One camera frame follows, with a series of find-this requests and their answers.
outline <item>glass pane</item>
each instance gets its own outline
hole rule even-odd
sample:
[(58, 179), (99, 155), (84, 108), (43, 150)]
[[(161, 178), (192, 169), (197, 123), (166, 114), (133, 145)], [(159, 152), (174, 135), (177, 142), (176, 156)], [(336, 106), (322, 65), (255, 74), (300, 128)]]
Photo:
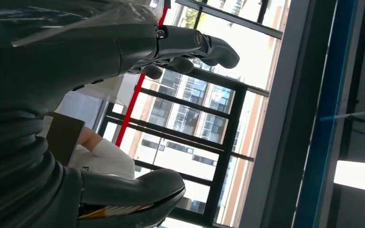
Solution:
[(208, 5), (241, 18), (257, 21), (261, 0), (208, 0)]
[(203, 214), (210, 187), (188, 180), (184, 183), (186, 192), (177, 207)]
[(150, 173), (152, 170), (135, 165), (135, 178)]
[(123, 114), (123, 111), (126, 111), (124, 110), (124, 107), (122, 104), (117, 104), (117, 103), (114, 103), (114, 107), (113, 107), (113, 112), (114, 113), (119, 113), (119, 114)]
[(171, 9), (167, 11), (164, 24), (192, 29), (197, 16), (197, 10), (182, 6), (172, 0)]
[(234, 91), (171, 70), (156, 81), (145, 79), (143, 88), (177, 97), (224, 113), (230, 113)]
[(252, 169), (252, 162), (230, 157), (215, 215), (216, 223), (228, 227), (239, 227)]
[(288, 19), (290, 0), (269, 0), (263, 25), (284, 31)]
[(219, 158), (215, 153), (132, 128), (127, 128), (120, 148), (136, 160), (210, 181)]
[(216, 143), (223, 143), (228, 122), (225, 118), (143, 93), (139, 94), (131, 116)]
[(196, 67), (261, 89), (270, 88), (279, 54), (278, 39), (205, 13), (201, 14), (198, 30), (229, 43), (239, 54), (240, 62), (233, 69), (225, 69), (194, 60)]
[(158, 228), (204, 228), (204, 227), (167, 217)]
[(233, 152), (255, 157), (264, 125), (268, 98), (247, 92), (234, 138)]
[(110, 142), (113, 141), (115, 132), (117, 131), (117, 124), (108, 122), (106, 130), (104, 131), (103, 138), (109, 140)]

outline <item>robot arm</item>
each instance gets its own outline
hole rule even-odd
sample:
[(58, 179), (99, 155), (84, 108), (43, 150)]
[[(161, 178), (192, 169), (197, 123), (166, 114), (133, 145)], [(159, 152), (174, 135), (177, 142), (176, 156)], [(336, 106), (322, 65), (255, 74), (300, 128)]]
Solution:
[[(0, 227), (150, 228), (162, 221), (185, 193), (178, 173), (127, 180), (81, 172), (57, 163), (36, 134), (69, 90), (125, 72), (158, 78), (167, 65), (188, 73), (193, 57), (227, 68), (239, 61), (223, 40), (153, 23), (79, 27), (0, 48)], [(89, 206), (125, 213), (83, 219)]]

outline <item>screw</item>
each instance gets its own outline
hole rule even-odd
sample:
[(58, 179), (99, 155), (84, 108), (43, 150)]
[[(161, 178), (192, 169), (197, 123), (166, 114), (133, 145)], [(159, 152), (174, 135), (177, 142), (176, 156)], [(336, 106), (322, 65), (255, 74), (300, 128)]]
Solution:
[(195, 43), (196, 44), (201, 44), (202, 43), (202, 35), (201, 34), (195, 34)]
[(166, 33), (163, 30), (157, 30), (156, 31), (156, 37), (157, 38), (164, 38), (166, 36)]

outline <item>red stripe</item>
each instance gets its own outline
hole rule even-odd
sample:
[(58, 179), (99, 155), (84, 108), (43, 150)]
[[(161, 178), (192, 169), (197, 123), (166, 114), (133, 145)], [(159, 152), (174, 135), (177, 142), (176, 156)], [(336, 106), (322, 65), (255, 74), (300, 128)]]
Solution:
[[(167, 10), (168, 9), (166, 7), (163, 9), (163, 15), (159, 20), (159, 25), (163, 25), (164, 19), (166, 18)], [(144, 82), (144, 77), (145, 77), (144, 74), (140, 74), (138, 82), (136, 83), (134, 93), (132, 94), (132, 97), (131, 97), (131, 102), (129, 102), (128, 109), (126, 110), (126, 113), (125, 113), (124, 121), (122, 122), (121, 129), (118, 134), (117, 141), (115, 143), (115, 145), (118, 147), (121, 146), (121, 142), (122, 142), (122, 139), (124, 138), (126, 128), (129, 124), (129, 121), (131, 120), (132, 110), (134, 109), (139, 92), (141, 92), (142, 83)]]

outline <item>fluorescent light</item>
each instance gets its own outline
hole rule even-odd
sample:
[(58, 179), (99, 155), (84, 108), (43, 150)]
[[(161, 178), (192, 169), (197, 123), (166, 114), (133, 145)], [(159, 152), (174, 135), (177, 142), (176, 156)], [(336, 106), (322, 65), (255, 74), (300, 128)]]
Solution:
[(334, 183), (365, 190), (365, 163), (338, 161)]

